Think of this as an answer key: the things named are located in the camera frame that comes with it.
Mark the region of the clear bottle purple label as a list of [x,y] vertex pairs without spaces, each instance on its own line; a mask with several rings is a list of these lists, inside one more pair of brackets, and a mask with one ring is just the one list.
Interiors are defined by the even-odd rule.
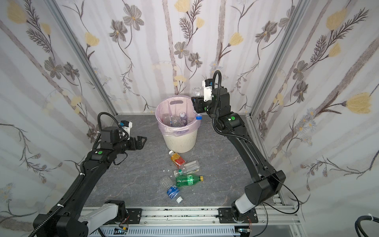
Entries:
[[182,126],[186,126],[187,125],[187,115],[186,115],[186,113],[181,112],[179,114],[179,118],[180,118],[180,121],[181,121],[181,125]]

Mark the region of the clear bottle light blue label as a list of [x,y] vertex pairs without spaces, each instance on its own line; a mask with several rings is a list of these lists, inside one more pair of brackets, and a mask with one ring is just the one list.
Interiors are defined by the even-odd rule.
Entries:
[[170,124],[172,127],[183,127],[185,126],[183,121],[181,120],[180,117],[172,115],[170,116]]

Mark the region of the clear bottle blue round logo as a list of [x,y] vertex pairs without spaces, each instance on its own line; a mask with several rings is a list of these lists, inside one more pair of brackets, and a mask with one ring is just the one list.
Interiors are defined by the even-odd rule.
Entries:
[[193,103],[194,112],[196,113],[196,120],[202,119],[202,113],[204,113],[204,96],[203,96],[203,88],[195,87],[191,91],[191,101]]

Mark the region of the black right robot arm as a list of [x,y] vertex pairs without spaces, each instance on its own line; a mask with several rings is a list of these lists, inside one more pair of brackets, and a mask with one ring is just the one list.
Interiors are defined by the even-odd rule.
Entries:
[[231,110],[230,94],[222,86],[222,73],[215,71],[212,78],[203,81],[202,88],[203,96],[191,98],[194,110],[211,118],[214,131],[233,144],[250,173],[251,184],[231,207],[233,219],[240,221],[255,207],[277,195],[285,187],[286,175],[269,163],[250,138],[240,115]]

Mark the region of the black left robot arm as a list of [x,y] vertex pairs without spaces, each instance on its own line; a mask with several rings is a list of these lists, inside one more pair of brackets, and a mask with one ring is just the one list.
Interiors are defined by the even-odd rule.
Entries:
[[33,221],[34,237],[86,237],[92,230],[89,221],[80,221],[82,209],[99,179],[126,151],[142,150],[147,138],[132,137],[125,130],[130,122],[122,120],[115,126],[99,128],[90,152],[80,164],[80,173],[64,196],[47,214]]

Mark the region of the pink plastic bin liner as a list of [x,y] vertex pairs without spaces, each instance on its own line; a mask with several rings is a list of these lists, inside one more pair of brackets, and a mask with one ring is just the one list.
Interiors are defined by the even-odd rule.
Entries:
[[[179,117],[181,112],[187,115],[187,125],[183,127],[166,126],[162,123],[162,115],[169,114]],[[163,135],[181,136],[199,129],[201,120],[196,120],[196,113],[191,98],[188,96],[171,96],[163,100],[156,108],[155,113],[158,126]]]

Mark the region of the white ribbed waste bin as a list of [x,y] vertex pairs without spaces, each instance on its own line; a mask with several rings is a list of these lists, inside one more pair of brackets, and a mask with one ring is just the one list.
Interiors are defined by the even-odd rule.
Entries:
[[195,130],[181,136],[164,135],[163,138],[169,150],[176,153],[186,153],[195,146],[197,131]]

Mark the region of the orange drink bottle red label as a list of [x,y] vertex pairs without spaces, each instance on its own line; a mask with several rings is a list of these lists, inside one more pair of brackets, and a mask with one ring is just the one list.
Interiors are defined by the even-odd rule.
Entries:
[[174,151],[170,151],[169,155],[170,155],[170,159],[173,161],[173,163],[177,167],[180,167],[186,163],[186,161],[178,153]]

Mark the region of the clear square bottle centre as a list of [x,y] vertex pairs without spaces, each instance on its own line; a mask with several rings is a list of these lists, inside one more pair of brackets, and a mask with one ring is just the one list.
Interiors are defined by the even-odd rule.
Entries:
[[182,175],[194,174],[198,171],[200,171],[199,162],[198,161],[192,161],[192,162],[185,163],[185,164],[179,166],[179,168],[177,170],[175,170],[173,173],[174,173],[175,177],[178,177],[178,176],[182,176]]

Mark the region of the green bottle yellow cap centre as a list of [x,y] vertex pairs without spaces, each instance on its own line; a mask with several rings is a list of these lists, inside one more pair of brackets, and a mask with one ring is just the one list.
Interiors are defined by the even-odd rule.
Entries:
[[181,175],[176,177],[176,186],[177,187],[183,187],[183,186],[193,186],[199,182],[203,182],[204,177],[202,175]]

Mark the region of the clear bottle blue label front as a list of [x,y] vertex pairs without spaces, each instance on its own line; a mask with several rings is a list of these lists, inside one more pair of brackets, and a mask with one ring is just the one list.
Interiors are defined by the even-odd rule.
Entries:
[[166,194],[171,200],[175,200],[178,204],[180,204],[183,201],[183,198],[180,196],[180,190],[173,183],[170,177],[163,177],[160,181],[160,184],[164,188]]

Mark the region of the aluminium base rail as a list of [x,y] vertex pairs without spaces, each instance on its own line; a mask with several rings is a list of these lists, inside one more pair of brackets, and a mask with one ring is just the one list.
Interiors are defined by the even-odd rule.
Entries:
[[128,207],[123,224],[107,224],[91,237],[305,237],[292,206],[258,206],[240,220],[229,206]]

